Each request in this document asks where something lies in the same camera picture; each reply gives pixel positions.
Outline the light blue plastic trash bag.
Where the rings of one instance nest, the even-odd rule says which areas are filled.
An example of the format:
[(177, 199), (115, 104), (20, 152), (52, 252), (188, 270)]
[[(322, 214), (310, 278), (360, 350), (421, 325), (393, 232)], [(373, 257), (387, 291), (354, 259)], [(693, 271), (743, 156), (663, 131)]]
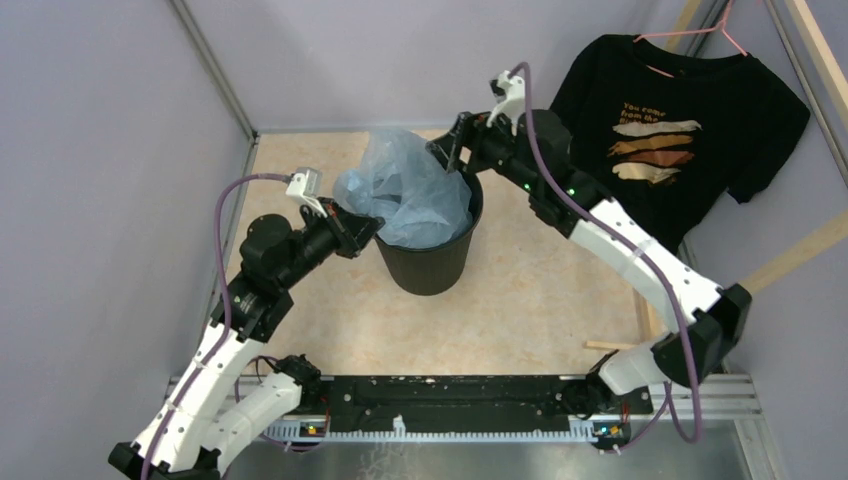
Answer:
[(359, 166), (342, 172), (332, 193), (345, 210), (383, 219), (378, 235), (392, 246), (438, 247), (472, 224), (472, 192), (461, 173), (448, 173), (426, 140), (407, 130), (370, 132)]

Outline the black plastic trash bin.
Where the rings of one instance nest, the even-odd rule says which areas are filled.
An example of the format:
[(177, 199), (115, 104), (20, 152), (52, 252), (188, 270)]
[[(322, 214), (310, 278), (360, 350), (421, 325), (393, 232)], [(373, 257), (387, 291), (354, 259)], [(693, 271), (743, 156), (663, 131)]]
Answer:
[(390, 245), (379, 235), (374, 238), (393, 281), (413, 295), (441, 294), (458, 282), (465, 269), (473, 234), (482, 217), (484, 193), (476, 174), (468, 173), (465, 166), (459, 171), (471, 192), (468, 206), (471, 223), (461, 235), (428, 249)]

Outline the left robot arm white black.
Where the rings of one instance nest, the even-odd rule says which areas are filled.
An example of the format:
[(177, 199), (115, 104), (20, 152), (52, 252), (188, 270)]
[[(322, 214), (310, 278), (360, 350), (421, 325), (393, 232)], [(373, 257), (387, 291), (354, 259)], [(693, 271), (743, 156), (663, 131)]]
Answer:
[(356, 258), (382, 218), (350, 213), (321, 197), (300, 209), (300, 229), (278, 214), (256, 218), (240, 246), (241, 270), (226, 286), (201, 344), (164, 405), (108, 462), (129, 479), (220, 479), (235, 458), (283, 415), (319, 404), (320, 372), (290, 355), (228, 411), (242, 371), (293, 307), (291, 289), (332, 255)]

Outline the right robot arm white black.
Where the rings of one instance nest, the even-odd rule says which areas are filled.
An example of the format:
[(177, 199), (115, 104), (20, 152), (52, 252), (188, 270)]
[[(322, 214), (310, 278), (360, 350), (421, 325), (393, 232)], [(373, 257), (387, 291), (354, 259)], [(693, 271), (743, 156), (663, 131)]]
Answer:
[(752, 302), (740, 284), (721, 286), (643, 230), (609, 191), (569, 158), (570, 132), (536, 110), (516, 124), (462, 112), (426, 149), (445, 168), (493, 170), (528, 195), (536, 217), (615, 269), (663, 319), (666, 333), (617, 349), (590, 371), (589, 404), (612, 412), (627, 393), (668, 382), (694, 390), (739, 342)]

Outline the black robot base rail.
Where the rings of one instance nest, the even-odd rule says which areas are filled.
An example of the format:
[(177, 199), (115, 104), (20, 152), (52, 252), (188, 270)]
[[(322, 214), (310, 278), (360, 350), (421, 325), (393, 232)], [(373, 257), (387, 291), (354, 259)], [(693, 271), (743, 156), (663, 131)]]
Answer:
[(296, 451), (330, 443), (625, 445), (649, 390), (610, 396), (581, 376), (335, 376), (264, 438)]

